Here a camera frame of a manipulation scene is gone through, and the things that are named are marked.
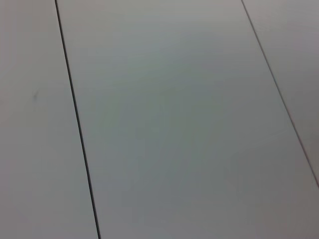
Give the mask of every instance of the gray surface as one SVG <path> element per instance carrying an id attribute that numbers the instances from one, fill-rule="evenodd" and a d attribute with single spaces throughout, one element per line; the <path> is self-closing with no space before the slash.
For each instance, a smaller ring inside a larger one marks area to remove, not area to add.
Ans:
<path id="1" fill-rule="evenodd" d="M 318 178 L 319 1 L 244 2 Z"/>
<path id="2" fill-rule="evenodd" d="M 240 1 L 60 0 L 102 238 L 319 235 Z"/>
<path id="3" fill-rule="evenodd" d="M 0 238 L 97 238 L 54 1 L 0 1 Z"/>

